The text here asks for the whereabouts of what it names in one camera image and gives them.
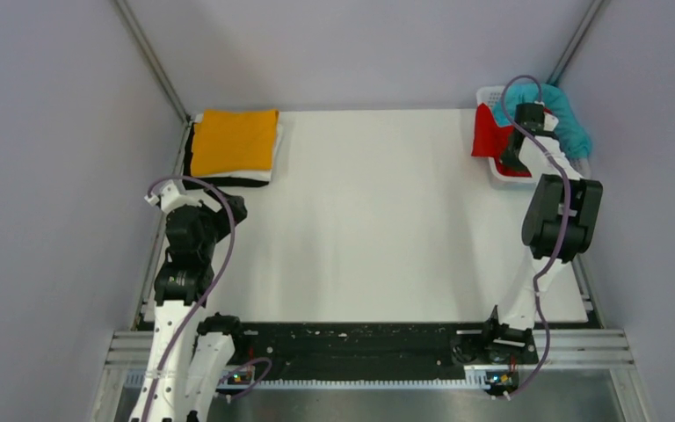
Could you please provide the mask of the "red t-shirt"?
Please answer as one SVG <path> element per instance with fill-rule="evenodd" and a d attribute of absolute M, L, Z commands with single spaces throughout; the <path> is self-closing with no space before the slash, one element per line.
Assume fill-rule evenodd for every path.
<path fill-rule="evenodd" d="M 499 156 L 512 135 L 514 127 L 511 125 L 499 126 L 489 107 L 485 104 L 479 105 L 475 111 L 474 139 L 471 156 L 475 157 L 495 157 L 499 162 Z M 504 167 L 514 175 L 522 173 L 531 174 L 528 171 L 512 171 Z"/>

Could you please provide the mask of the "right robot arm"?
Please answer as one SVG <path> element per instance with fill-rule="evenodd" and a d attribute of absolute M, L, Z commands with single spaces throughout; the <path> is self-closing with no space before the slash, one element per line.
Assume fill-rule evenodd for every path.
<path fill-rule="evenodd" d="M 481 332 L 453 345 L 461 364 L 539 361 L 533 329 L 537 323 L 548 327 L 543 298 L 555 276 L 589 249 L 602 199 L 602 184 L 583 176 L 563 153 L 557 119 L 540 101 L 517 105 L 512 121 L 502 159 L 537 181 L 521 226 L 526 252 Z"/>

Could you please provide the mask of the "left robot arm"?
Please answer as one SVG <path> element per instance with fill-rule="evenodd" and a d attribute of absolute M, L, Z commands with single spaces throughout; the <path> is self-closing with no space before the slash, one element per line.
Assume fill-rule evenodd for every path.
<path fill-rule="evenodd" d="M 214 211 L 184 200 L 166 214 L 169 245 L 155 278 L 152 345 L 132 421 L 205 420 L 224 368 L 246 353 L 239 319 L 206 309 L 215 246 L 247 216 L 239 196 L 219 203 Z"/>

